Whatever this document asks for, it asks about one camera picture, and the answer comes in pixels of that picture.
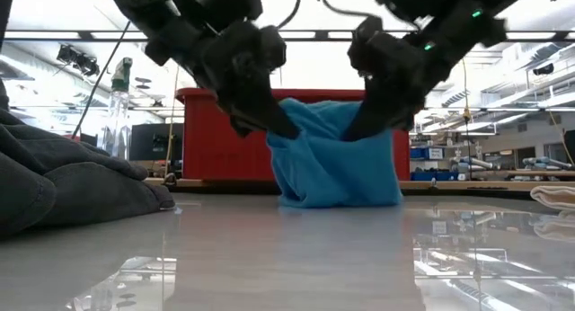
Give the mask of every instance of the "red container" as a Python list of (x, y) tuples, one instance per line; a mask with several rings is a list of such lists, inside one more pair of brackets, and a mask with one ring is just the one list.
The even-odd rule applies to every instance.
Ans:
[[(360, 90), (274, 90), (278, 99), (293, 97), (301, 102), (325, 100), (359, 101)], [(213, 96), (203, 89), (178, 91), (185, 106), (183, 172), (185, 179), (203, 181), (274, 181), (271, 154), (265, 133), (254, 132), (239, 138), (229, 118), (216, 106)], [(410, 148), (407, 132), (394, 133), (394, 163), (402, 181), (410, 179)]]

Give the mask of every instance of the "gray fabric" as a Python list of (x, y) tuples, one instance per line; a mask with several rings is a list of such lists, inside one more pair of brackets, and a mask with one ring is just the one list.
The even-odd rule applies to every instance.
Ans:
[(6, 94), (2, 78), (0, 78), (0, 110), (8, 111), (8, 95)]
[(173, 208), (170, 192), (142, 182), (146, 177), (141, 166), (0, 110), (0, 235)]

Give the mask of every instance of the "blue towel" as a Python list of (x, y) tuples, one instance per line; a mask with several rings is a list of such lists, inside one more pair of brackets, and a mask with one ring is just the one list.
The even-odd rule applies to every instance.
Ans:
[(339, 139), (360, 102), (280, 103), (302, 130), (295, 140), (268, 133), (271, 163), (282, 195), (294, 208), (393, 206), (402, 200), (395, 175), (392, 131), (355, 142)]

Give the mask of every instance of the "cable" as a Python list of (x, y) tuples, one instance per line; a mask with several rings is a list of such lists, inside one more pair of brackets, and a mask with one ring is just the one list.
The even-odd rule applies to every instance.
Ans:
[(299, 11), (299, 6), (301, 5), (301, 3), (302, 3), (302, 0), (296, 0), (296, 5), (294, 5), (294, 10), (292, 10), (292, 12), (289, 14), (289, 16), (286, 19), (284, 19), (284, 21), (282, 21), (278, 25), (278, 30), (285, 27), (288, 23), (290, 23), (294, 19), (297, 12)]
[(482, 268), (479, 267), (479, 260), (477, 259), (477, 219), (475, 218), (475, 211), (472, 211), (473, 218), (473, 255), (475, 256), (475, 270), (473, 271), (473, 279), (477, 283), (477, 289), (479, 290), (479, 310), (483, 310), (483, 300), (482, 300)]
[(124, 40), (124, 36), (126, 36), (126, 32), (128, 31), (129, 25), (130, 25), (130, 22), (126, 23), (126, 28), (124, 28), (124, 31), (122, 32), (121, 36), (119, 36), (119, 40), (116, 43), (116, 46), (114, 46), (114, 49), (112, 50), (110, 57), (108, 58), (108, 61), (106, 62), (106, 65), (104, 65), (102, 72), (98, 76), (98, 79), (96, 79), (96, 83), (93, 85), (92, 91), (90, 92), (90, 96), (88, 97), (88, 103), (86, 104), (86, 107), (84, 108), (84, 112), (82, 112), (82, 117), (80, 117), (80, 120), (78, 121), (78, 125), (75, 126), (74, 133), (72, 133), (72, 139), (74, 139), (75, 136), (78, 134), (78, 131), (80, 131), (80, 128), (82, 127), (82, 122), (84, 122), (84, 119), (86, 118), (86, 114), (88, 113), (88, 109), (90, 109), (90, 104), (92, 104), (93, 95), (96, 93), (96, 90), (98, 89), (98, 85), (100, 84), (102, 77), (104, 76), (104, 74), (108, 70), (108, 66), (110, 65), (111, 60), (114, 58), (114, 55), (116, 55), (116, 51), (118, 51), (120, 43)]
[(165, 168), (164, 168), (164, 177), (168, 176), (170, 172), (170, 160), (172, 159), (172, 140), (173, 140), (173, 114), (175, 112), (176, 106), (176, 94), (178, 92), (178, 79), (180, 77), (180, 67), (176, 70), (176, 78), (175, 82), (173, 83), (173, 100), (172, 100), (172, 117), (170, 118), (170, 132), (168, 137), (168, 153), (165, 158)]
[(84, 80), (84, 82), (86, 82), (86, 83), (87, 83), (88, 85), (90, 85), (90, 86), (96, 85), (96, 83), (90, 81), (90, 80), (88, 79), (88, 77), (86, 77), (86, 76), (82, 76), (82, 79)]
[(359, 16), (359, 17), (370, 17), (370, 16), (374, 16), (371, 13), (364, 13), (364, 12), (360, 12), (360, 11), (351, 11), (351, 10), (342, 10), (342, 9), (338, 9), (335, 6), (331, 5), (327, 0), (322, 0), (323, 5), (325, 5), (326, 8), (332, 10), (335, 13), (339, 13), (339, 14), (343, 14), (343, 15), (350, 15), (350, 16)]
[(575, 163), (573, 163), (573, 157), (571, 156), (571, 153), (569, 152), (569, 148), (567, 147), (567, 143), (565, 142), (565, 132), (563, 130), (561, 130), (561, 128), (559, 128), (559, 126), (557, 125), (557, 121), (555, 121), (555, 117), (553, 116), (553, 112), (549, 111), (549, 115), (551, 116), (551, 121), (553, 122), (553, 125), (557, 128), (557, 131), (559, 131), (559, 133), (561, 134), (561, 142), (563, 143), (563, 147), (565, 148), (565, 153), (567, 154), (567, 157), (569, 158), (571, 165), (575, 166)]
[(56, 71), (56, 73), (52, 74), (52, 77), (58, 75), (61, 71), (64, 70), (64, 68), (68, 67), (69, 65), (70, 65), (70, 63), (63, 65), (61, 68), (58, 69), (58, 71)]
[(467, 157), (469, 158), (469, 181), (473, 179), (473, 159), (471, 158), (471, 139), (469, 139), (469, 120), (471, 119), (471, 112), (469, 112), (469, 99), (467, 98), (467, 66), (465, 65), (465, 57), (461, 59), (464, 66), (464, 94), (465, 94), (465, 133), (467, 134)]

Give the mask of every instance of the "table surface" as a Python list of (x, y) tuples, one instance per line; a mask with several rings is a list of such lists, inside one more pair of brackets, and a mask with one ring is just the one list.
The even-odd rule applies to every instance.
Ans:
[(575, 226), (533, 201), (175, 198), (176, 210), (1, 243), (2, 309), (575, 310)]

